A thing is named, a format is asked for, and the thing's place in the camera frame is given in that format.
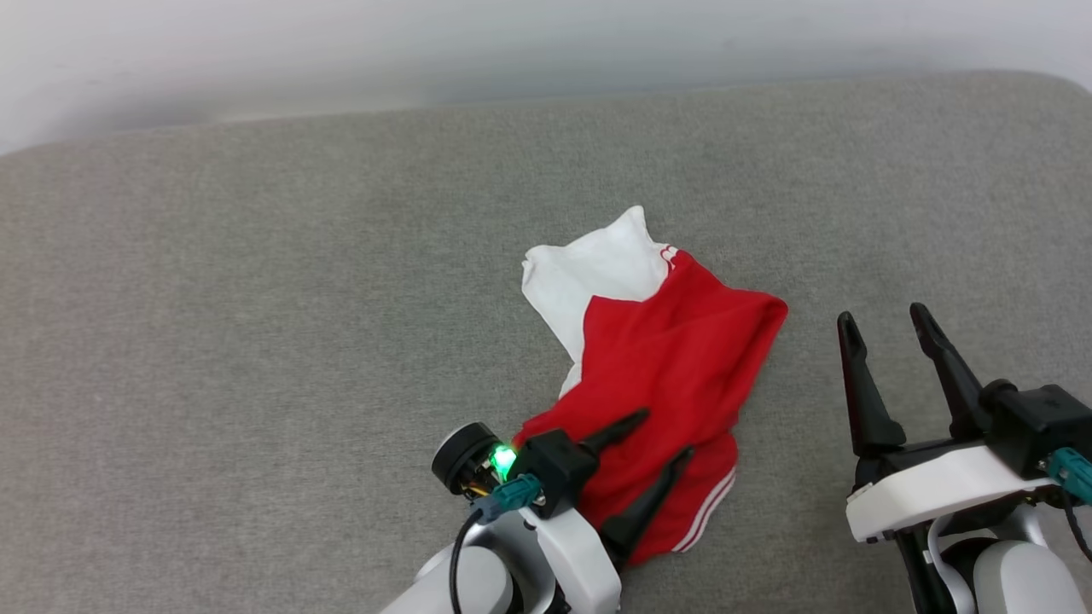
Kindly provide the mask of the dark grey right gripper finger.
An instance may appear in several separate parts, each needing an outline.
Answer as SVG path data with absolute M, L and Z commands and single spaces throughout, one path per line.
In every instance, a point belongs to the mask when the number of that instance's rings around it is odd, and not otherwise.
M 950 435 L 960 440 L 980 438 L 988 429 L 988 414 L 980 408 L 983 386 L 968 366 L 943 329 L 923 303 L 909 305 L 909 315 L 921 352 L 931 359 L 943 390 L 951 421 Z
M 867 346 L 850 311 L 839 314 L 836 330 L 853 454 L 873 458 L 900 450 L 906 444 L 905 432 L 886 412 L 867 365 Z

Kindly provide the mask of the black round left gripper motor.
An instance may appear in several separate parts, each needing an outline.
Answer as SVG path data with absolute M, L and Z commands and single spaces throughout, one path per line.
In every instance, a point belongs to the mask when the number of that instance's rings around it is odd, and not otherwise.
M 502 440 L 487 424 L 465 424 L 449 434 L 434 452 L 434 477 L 453 496 L 462 496 L 472 484 L 496 485 L 491 458 L 499 446 Z

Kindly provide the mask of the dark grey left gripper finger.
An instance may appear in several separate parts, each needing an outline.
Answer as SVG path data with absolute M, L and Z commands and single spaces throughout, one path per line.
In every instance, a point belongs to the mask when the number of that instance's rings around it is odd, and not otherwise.
M 648 416 L 650 416 L 650 409 L 638 409 L 632 414 L 625 416 L 624 420 L 617 420 L 601 430 L 593 432 L 592 435 L 581 440 L 580 447 L 584 448 L 589 454 L 598 458 L 613 444 L 624 442 L 636 428 L 639 428 L 648 420 Z
M 632 501 L 621 513 L 613 513 L 601 526 L 601 543 L 605 548 L 613 567 L 624 569 L 632 559 L 640 540 L 652 526 L 658 510 L 674 489 L 682 472 L 695 457 L 695 447 L 682 448 L 670 459 L 670 462 L 660 471 L 658 479 L 648 487 L 636 501 Z

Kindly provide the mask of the grey fabric sofa seat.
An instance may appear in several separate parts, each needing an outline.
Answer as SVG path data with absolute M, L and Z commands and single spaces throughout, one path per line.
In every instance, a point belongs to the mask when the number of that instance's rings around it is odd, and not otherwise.
M 624 614 L 913 614 L 851 538 L 848 310 L 912 442 L 909 304 L 1092 405 L 1092 92 L 968 72 L 149 130 L 0 157 L 0 614 L 371 614 L 465 512 L 430 471 L 570 367 L 524 252 L 644 206 L 788 304 L 740 475 Z

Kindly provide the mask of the red and white garment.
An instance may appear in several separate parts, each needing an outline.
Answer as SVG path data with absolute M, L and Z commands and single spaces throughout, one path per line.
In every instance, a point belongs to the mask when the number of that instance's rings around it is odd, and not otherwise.
M 727 287 L 690 253 L 653 240 L 643 206 L 563 246 L 531 248 L 521 290 L 573 365 L 554 408 L 527 420 L 514 441 L 554 429 L 582 440 L 646 409 L 648 418 L 601 454 L 578 510 L 603 529 L 693 448 L 630 563 L 695 547 L 735 484 L 732 430 L 787 304 Z

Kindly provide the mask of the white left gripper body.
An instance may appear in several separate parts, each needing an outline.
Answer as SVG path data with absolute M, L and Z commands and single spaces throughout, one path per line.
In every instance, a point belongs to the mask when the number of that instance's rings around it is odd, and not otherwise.
M 581 513 L 542 519 L 524 508 L 503 513 L 491 534 L 519 587 L 521 614 L 618 614 L 620 576 Z

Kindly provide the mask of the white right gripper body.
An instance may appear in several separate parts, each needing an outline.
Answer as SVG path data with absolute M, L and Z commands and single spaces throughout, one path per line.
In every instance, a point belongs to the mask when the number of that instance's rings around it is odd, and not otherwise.
M 1022 479 L 985 444 L 928 442 L 866 454 L 857 463 L 846 519 L 858 542 L 928 521 L 941 536 L 990 534 L 1045 541 L 1035 505 L 1056 494 L 1054 479 Z

